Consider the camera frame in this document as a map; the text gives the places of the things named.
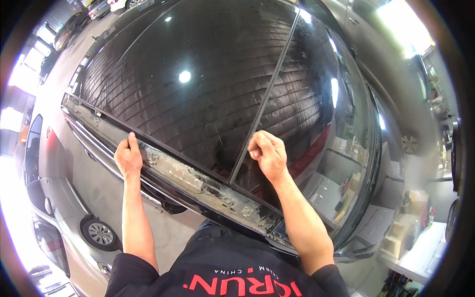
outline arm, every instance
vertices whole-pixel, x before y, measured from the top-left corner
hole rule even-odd
[[[155,240],[143,209],[140,194],[142,156],[135,133],[130,132],[114,154],[115,163],[124,177],[122,205],[122,245],[124,253],[135,255],[150,263],[158,272]]]
[[[269,132],[258,131],[247,149],[279,196],[287,234],[302,258],[305,273],[312,275],[323,266],[334,264],[332,240],[287,170],[284,142]]]

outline person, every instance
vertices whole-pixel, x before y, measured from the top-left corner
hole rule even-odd
[[[142,156],[130,132],[114,155],[124,176],[124,250],[114,259],[107,297],[348,296],[333,260],[332,240],[287,170],[284,142],[258,131],[248,151],[277,192],[285,228],[302,268],[285,262],[263,242],[205,221],[170,270],[159,275],[155,241],[140,194]]]

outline white car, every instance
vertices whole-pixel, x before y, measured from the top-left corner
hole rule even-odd
[[[111,6],[111,12],[119,15],[137,5],[141,0],[107,0],[107,3]]]

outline black t-shirt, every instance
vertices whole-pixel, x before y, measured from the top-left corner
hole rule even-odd
[[[267,245],[242,235],[189,242],[170,271],[159,276],[145,260],[119,254],[106,297],[144,296],[348,296],[335,265],[308,276]]]

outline hubcap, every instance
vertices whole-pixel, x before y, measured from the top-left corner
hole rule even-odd
[[[89,225],[88,231],[91,238],[99,244],[107,245],[114,240],[111,230],[104,224],[92,223]]]
[[[134,6],[137,5],[138,3],[139,3],[139,0],[132,0],[132,1],[130,1],[129,8],[134,7]]]
[[[402,149],[405,153],[414,153],[417,150],[418,140],[410,135],[402,137]]]

